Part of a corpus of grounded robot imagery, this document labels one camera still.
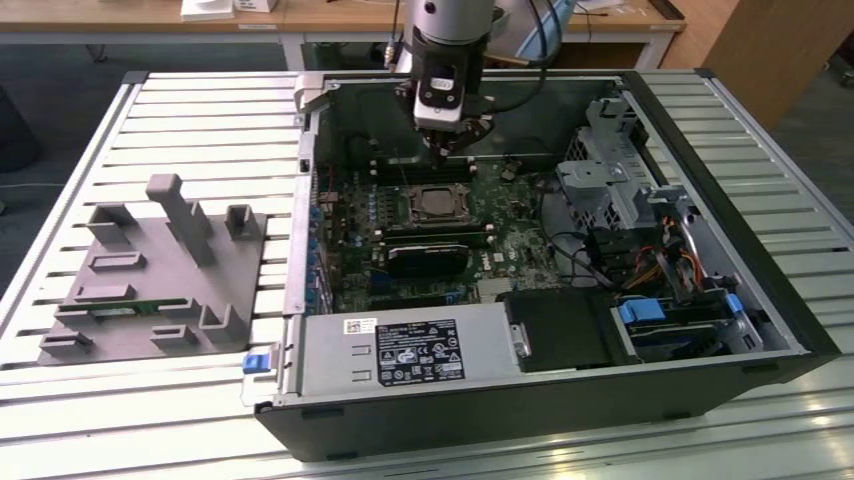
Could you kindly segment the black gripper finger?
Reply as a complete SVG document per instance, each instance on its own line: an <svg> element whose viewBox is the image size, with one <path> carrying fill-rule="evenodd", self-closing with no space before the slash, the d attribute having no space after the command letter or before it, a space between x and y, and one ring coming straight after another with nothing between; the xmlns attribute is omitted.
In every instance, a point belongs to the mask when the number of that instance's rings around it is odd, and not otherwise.
<svg viewBox="0 0 854 480"><path fill-rule="evenodd" d="M470 118L460 124L460 130L438 134L438 165L447 162L448 156L464 150L483 140L495 127L492 118Z"/></svg>
<svg viewBox="0 0 854 480"><path fill-rule="evenodd" d="M439 168L447 161L447 154L444 153L446 132L440 130L423 129L422 137L431 167Z"/></svg>

